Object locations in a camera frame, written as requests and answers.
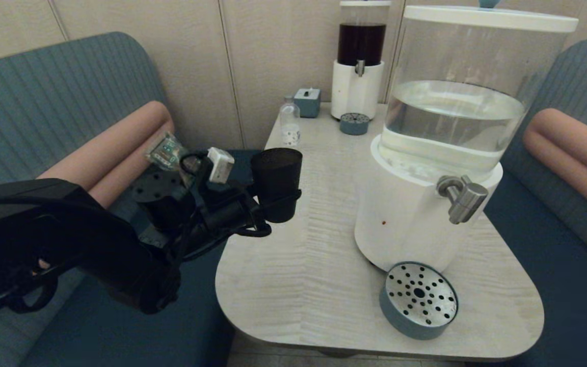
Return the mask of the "dark brown tall cup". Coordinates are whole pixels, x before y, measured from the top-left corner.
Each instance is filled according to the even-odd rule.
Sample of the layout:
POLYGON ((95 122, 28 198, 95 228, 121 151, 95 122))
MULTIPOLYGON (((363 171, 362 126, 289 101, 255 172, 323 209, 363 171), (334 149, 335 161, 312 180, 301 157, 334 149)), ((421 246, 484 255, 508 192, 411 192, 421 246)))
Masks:
MULTIPOLYGON (((300 189, 303 154, 291 148, 271 148, 251 158, 252 180, 259 203, 300 189)), ((295 211, 263 211, 266 221, 284 223, 295 211)))

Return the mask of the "small clear plastic bottle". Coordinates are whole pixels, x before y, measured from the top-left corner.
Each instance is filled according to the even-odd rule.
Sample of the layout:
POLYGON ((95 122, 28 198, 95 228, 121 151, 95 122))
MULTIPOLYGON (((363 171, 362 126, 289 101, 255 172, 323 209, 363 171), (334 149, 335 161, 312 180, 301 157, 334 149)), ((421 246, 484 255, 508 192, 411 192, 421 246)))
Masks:
POLYGON ((293 147, 300 144, 300 119, 301 111, 295 103, 294 96, 287 95, 279 109, 280 132, 284 146, 293 147))

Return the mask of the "blue-grey square box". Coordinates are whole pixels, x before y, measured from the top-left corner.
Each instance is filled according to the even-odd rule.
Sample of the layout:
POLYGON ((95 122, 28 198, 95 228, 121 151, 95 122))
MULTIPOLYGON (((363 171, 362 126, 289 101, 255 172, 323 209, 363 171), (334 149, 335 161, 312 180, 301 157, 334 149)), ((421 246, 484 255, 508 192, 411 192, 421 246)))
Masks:
POLYGON ((317 118, 320 113, 322 91, 317 88, 301 88, 294 95, 301 118, 317 118))

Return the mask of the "small blue perforated drip tray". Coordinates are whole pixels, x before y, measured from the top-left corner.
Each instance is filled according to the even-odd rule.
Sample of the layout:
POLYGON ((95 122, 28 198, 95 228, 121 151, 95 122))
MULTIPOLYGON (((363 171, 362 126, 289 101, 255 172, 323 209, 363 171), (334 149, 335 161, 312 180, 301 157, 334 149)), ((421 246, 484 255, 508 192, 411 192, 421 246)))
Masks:
POLYGON ((339 129, 346 135, 361 136, 368 132, 371 119, 364 114, 345 113, 340 116, 339 129))

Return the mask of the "large white water dispenser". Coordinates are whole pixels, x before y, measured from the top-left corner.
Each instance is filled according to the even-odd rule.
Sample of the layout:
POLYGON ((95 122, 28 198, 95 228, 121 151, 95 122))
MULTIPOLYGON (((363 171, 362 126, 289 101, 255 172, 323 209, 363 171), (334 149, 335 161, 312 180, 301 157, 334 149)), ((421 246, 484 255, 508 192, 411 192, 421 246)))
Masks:
POLYGON ((383 130, 359 175, 354 238, 368 261, 449 267, 578 23, 484 5, 405 8, 383 130))

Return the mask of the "small white dark-drink dispenser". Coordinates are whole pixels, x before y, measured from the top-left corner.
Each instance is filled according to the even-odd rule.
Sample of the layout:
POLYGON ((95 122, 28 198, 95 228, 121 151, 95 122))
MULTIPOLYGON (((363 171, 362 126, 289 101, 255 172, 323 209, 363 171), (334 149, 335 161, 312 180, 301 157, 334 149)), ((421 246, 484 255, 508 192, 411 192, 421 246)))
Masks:
POLYGON ((341 0, 338 48, 333 63, 331 116, 377 113, 384 74, 390 0, 341 0))

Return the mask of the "pink left sofa bolster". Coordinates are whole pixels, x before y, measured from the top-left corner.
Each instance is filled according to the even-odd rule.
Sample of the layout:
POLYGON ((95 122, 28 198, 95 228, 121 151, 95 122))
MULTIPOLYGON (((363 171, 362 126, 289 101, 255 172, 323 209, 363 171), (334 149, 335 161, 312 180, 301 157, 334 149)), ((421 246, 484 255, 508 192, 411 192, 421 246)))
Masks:
POLYGON ((80 185, 108 208, 150 165, 145 151, 166 132, 174 132, 167 107, 150 101, 40 174, 80 185))

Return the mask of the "pink sofa bolster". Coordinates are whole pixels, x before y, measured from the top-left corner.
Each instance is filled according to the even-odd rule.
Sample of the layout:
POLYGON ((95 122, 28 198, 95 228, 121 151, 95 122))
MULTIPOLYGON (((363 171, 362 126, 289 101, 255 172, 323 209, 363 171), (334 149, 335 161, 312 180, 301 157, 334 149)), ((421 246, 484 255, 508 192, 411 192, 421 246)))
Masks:
POLYGON ((587 200, 587 124, 548 108, 522 134, 526 150, 587 200))
POLYGON ((80 185, 108 208, 150 165, 145 151, 166 132, 174 132, 167 107, 150 101, 40 174, 80 185))

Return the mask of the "large blue perforated drip tray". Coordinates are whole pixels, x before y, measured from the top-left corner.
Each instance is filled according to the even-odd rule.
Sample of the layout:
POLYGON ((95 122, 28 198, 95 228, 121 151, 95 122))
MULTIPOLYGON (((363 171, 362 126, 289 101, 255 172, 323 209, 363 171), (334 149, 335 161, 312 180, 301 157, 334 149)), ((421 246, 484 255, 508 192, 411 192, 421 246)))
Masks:
POLYGON ((393 265, 378 300, 390 325, 417 340, 440 337, 459 312, 451 283, 433 267, 415 261, 393 265))

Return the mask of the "teal left booth sofa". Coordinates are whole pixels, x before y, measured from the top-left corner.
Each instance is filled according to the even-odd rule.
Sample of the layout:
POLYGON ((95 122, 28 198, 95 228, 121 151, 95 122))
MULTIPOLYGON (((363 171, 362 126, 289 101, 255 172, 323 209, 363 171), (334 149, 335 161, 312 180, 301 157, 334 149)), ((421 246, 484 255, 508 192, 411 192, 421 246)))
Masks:
MULTIPOLYGON (((0 59, 0 184, 39 176, 150 101, 166 103, 158 73, 121 32, 0 59)), ((70 270, 42 310, 0 310, 0 367, 226 367, 235 330, 215 293, 223 250, 184 263, 177 301, 153 316, 70 270)))

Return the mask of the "teal booth sofa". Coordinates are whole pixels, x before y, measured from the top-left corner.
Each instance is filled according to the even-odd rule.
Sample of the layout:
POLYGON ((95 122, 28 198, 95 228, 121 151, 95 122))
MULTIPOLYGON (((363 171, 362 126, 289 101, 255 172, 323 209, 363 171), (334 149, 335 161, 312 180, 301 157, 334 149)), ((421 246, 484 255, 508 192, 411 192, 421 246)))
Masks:
POLYGON ((518 357, 466 367, 587 367, 587 200, 522 142, 531 119, 547 108, 587 124, 587 39, 552 65, 503 154, 503 179, 485 208, 540 293, 543 331, 518 357))
MULTIPOLYGON (((0 59, 0 184, 39 176, 150 101, 166 103, 158 73, 121 32, 0 59)), ((0 310, 0 367, 226 367, 235 330, 215 293, 223 250, 184 263, 177 301, 153 316, 70 270, 42 310, 0 310)))

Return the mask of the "teal right booth sofa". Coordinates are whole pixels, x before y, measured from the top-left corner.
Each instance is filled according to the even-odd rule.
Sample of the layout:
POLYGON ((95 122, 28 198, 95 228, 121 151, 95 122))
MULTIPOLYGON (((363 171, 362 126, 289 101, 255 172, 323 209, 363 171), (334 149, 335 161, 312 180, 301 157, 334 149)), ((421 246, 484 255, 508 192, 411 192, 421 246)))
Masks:
POLYGON ((543 331, 518 357, 466 367, 587 367, 587 200, 522 142, 531 119, 547 108, 587 124, 587 39, 552 65, 503 154, 503 179, 485 208, 540 293, 543 331))

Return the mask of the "pink right sofa bolster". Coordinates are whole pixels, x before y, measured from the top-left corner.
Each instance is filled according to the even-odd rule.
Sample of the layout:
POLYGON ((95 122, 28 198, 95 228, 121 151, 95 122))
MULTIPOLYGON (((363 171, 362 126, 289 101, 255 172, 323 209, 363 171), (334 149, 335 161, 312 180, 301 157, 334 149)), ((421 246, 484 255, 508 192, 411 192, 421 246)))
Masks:
POLYGON ((587 200, 587 124, 548 108, 522 134, 526 150, 587 200))

